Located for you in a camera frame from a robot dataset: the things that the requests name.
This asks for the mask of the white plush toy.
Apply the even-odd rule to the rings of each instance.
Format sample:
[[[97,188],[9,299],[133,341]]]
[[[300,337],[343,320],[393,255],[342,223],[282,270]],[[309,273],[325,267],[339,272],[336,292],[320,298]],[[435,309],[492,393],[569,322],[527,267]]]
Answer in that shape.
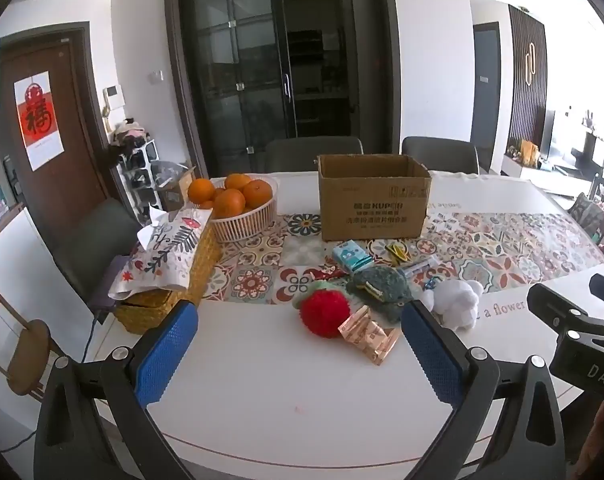
[[[422,304],[449,330],[472,330],[479,318],[484,288],[478,281],[448,280],[425,289]]]

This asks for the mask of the yellow blue hair clips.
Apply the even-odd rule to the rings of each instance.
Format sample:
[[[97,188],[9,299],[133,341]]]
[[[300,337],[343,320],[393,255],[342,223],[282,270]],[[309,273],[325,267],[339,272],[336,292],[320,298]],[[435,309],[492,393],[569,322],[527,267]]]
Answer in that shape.
[[[402,266],[412,261],[412,257],[406,247],[397,240],[390,240],[386,245],[386,251],[397,266]]]

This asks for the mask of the green knitted plush toy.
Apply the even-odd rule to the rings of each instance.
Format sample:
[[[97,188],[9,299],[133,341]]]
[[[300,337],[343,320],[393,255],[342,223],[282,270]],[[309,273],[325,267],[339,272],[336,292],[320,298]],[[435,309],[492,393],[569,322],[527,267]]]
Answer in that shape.
[[[390,266],[370,266],[355,272],[346,290],[389,324],[398,324],[404,306],[414,299],[404,273]]]

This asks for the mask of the orange biscuit packet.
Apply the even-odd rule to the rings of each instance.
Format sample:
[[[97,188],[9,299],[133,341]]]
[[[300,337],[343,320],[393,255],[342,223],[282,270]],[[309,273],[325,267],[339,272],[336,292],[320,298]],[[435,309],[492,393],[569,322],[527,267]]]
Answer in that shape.
[[[372,317],[372,310],[360,307],[339,327],[341,337],[360,350],[375,365],[381,365],[402,335],[399,327],[384,328]]]

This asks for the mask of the teal tissue packet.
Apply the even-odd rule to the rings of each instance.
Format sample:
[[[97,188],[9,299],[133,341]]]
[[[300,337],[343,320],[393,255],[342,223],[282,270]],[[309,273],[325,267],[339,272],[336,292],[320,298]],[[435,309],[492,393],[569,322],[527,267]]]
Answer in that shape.
[[[364,270],[374,263],[372,255],[354,240],[347,240],[334,246],[332,258],[344,272],[349,274]]]

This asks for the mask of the red strawberry plush toy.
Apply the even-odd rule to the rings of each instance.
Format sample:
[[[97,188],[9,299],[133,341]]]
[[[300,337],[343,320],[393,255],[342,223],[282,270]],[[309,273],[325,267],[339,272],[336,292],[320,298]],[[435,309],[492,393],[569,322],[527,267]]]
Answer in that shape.
[[[293,299],[302,324],[315,336],[332,339],[340,336],[339,327],[351,315],[349,299],[342,289],[327,281],[311,284]]]

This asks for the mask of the red candy wrapper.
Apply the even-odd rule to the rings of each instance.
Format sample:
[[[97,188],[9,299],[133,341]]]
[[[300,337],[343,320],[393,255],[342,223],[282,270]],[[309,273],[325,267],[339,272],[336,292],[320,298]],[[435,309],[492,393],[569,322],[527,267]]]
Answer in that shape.
[[[334,281],[340,278],[347,278],[349,274],[341,270],[338,266],[328,266],[328,268],[312,269],[316,281]]]

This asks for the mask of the grey chair left side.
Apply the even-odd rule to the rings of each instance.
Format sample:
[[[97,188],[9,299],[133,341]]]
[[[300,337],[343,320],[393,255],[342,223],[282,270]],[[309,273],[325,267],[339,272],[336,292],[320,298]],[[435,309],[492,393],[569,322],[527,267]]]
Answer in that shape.
[[[114,305],[108,290],[137,244],[139,229],[122,204],[108,198],[52,253],[58,269],[89,309]]]

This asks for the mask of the small cardboard box floor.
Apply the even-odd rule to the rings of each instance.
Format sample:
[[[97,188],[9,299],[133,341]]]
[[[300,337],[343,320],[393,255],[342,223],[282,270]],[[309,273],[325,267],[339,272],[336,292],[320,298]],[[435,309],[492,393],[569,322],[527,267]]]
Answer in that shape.
[[[188,202],[187,193],[195,179],[195,167],[157,160],[151,164],[151,173],[162,210],[179,210]]]

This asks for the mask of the orange left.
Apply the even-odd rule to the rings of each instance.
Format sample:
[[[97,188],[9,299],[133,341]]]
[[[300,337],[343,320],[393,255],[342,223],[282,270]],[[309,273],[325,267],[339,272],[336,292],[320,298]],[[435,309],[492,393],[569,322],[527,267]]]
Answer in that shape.
[[[203,178],[192,180],[188,186],[187,196],[191,203],[201,205],[213,200],[215,194],[214,184]]]

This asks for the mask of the orange front centre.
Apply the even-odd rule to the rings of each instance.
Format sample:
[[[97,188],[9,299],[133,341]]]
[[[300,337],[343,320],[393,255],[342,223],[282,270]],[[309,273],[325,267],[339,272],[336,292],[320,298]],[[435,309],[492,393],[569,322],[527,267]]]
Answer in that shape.
[[[239,216],[246,208],[244,193],[236,188],[228,188],[216,196],[213,202],[215,219],[228,219]]]

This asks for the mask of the white shoe rack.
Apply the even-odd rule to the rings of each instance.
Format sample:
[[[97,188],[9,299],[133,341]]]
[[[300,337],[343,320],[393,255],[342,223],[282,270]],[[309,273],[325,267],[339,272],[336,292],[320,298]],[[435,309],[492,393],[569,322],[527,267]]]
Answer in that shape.
[[[140,223],[150,220],[150,208],[160,207],[153,164],[159,160],[156,141],[148,134],[127,136],[119,147],[118,168],[124,179],[134,214]]]

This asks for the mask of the orange top back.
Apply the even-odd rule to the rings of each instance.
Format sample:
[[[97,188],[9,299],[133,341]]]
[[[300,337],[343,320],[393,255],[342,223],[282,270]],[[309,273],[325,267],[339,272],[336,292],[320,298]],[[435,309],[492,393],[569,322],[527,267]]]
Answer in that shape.
[[[242,191],[251,181],[252,177],[247,174],[230,174],[225,178],[224,187],[226,190]]]

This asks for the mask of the orange right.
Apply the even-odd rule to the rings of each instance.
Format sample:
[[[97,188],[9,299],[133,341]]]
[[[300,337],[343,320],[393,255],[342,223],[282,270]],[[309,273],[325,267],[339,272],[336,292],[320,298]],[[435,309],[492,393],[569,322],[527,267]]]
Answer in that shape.
[[[248,209],[255,209],[268,203],[273,198],[273,189],[263,179],[253,179],[242,188],[244,201]]]

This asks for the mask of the dark chair left back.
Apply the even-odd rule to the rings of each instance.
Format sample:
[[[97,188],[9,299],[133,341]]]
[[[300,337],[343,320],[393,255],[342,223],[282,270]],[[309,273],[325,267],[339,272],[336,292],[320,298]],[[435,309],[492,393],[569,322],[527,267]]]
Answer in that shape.
[[[319,155],[363,154],[356,136],[309,136],[274,140],[265,149],[265,171],[299,172],[317,169]]]

